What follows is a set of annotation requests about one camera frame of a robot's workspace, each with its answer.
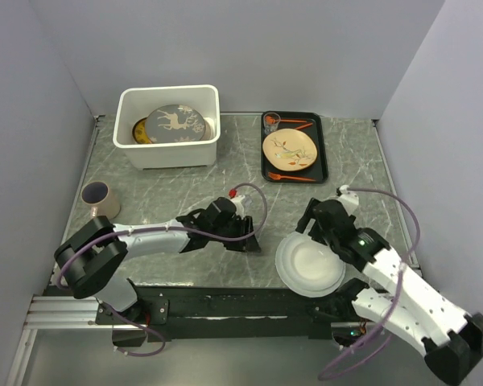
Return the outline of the pink plastic plate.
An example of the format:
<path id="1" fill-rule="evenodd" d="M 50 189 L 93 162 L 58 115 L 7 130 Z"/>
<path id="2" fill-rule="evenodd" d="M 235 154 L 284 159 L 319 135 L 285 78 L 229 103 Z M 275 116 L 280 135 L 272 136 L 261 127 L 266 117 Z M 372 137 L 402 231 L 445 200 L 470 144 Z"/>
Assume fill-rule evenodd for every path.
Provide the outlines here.
<path id="1" fill-rule="evenodd" d="M 201 138 L 202 141 L 208 141 L 214 136 L 214 124 L 211 123 L 211 119 L 205 118 L 205 128 L 204 128 L 204 136 Z"/>

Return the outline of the white bottom plate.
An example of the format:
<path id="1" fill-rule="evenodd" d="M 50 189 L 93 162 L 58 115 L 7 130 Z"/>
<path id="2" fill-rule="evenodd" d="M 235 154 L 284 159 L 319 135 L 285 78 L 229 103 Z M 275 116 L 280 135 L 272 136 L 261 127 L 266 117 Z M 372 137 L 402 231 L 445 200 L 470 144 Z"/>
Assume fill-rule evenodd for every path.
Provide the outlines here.
<path id="1" fill-rule="evenodd" d="M 306 298 L 321 298 L 332 294 L 339 288 L 342 277 L 337 280 L 313 281 L 299 278 L 282 278 L 283 283 L 293 292 Z"/>

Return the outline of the yellow patterned small plate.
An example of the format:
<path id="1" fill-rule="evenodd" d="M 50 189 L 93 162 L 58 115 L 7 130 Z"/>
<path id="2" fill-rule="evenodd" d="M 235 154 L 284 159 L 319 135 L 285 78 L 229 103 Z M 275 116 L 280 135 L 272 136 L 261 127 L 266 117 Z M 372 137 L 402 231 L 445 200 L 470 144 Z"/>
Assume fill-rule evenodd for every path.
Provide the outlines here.
<path id="1" fill-rule="evenodd" d="M 147 120 L 146 118 L 140 119 L 134 124 L 134 127 L 132 129 L 132 137 L 137 144 L 141 144 L 141 145 L 151 144 L 151 140 L 147 136 L 147 132 L 145 128 L 146 120 Z"/>

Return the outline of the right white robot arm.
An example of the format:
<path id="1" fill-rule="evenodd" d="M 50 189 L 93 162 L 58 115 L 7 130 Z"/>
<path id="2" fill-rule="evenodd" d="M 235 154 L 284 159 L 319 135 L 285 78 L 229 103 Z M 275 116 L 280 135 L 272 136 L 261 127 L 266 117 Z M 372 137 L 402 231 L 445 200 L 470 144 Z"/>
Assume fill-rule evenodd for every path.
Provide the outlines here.
<path id="1" fill-rule="evenodd" d="M 470 314 L 450 302 L 403 262 L 391 244 L 371 228 L 357 228 L 357 199 L 340 195 L 310 199 L 297 223 L 313 241 L 329 247 L 391 295 L 384 298 L 361 280 L 345 285 L 336 311 L 358 316 L 410 344 L 431 372 L 447 385 L 459 385 L 483 359 L 483 314 Z"/>

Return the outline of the white ribbed deep plate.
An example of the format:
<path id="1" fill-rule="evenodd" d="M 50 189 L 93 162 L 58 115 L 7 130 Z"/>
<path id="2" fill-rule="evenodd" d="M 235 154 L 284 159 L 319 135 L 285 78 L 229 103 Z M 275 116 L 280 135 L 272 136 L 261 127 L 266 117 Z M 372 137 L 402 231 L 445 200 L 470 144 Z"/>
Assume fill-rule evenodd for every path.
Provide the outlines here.
<path id="1" fill-rule="evenodd" d="M 280 279 L 327 281 L 345 276 L 345 263 L 326 245 L 309 236 L 293 232 L 285 237 L 275 253 Z"/>

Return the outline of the cream green leaf plate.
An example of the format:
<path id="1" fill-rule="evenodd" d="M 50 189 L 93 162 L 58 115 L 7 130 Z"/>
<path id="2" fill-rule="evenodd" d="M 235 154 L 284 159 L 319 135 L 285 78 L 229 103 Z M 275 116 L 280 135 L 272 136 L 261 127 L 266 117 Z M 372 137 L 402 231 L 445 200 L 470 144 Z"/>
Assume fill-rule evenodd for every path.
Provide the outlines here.
<path id="1" fill-rule="evenodd" d="M 213 140 L 217 134 L 217 123 L 212 118 L 207 118 L 206 121 L 208 122 L 208 126 L 209 126 L 209 132 L 210 132 L 209 139 Z"/>

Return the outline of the dark brown rimmed plate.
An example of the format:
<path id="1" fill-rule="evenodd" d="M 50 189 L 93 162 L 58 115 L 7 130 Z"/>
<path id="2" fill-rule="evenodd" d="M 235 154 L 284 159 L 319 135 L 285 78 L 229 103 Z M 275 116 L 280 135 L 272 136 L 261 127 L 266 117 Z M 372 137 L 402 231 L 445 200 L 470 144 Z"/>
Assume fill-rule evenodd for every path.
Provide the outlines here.
<path id="1" fill-rule="evenodd" d="M 152 111 L 145 131 L 151 143 L 197 142 L 204 138 L 208 124 L 192 107 L 164 105 Z"/>

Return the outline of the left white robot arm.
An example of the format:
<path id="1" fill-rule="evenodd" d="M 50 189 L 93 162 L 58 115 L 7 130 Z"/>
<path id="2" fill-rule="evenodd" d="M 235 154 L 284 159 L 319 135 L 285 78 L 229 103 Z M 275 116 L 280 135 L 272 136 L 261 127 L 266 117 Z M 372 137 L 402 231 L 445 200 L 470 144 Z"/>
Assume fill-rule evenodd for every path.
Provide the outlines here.
<path id="1" fill-rule="evenodd" d="M 220 197 L 161 224 L 113 224 L 106 216 L 91 219 L 54 253 L 60 268 L 56 284 L 76 299 L 95 297 L 114 308 L 124 322 L 138 321 L 144 304 L 134 285 L 117 271 L 123 261 L 155 253 L 187 253 L 212 241 L 228 251 L 258 253 L 249 197 Z"/>

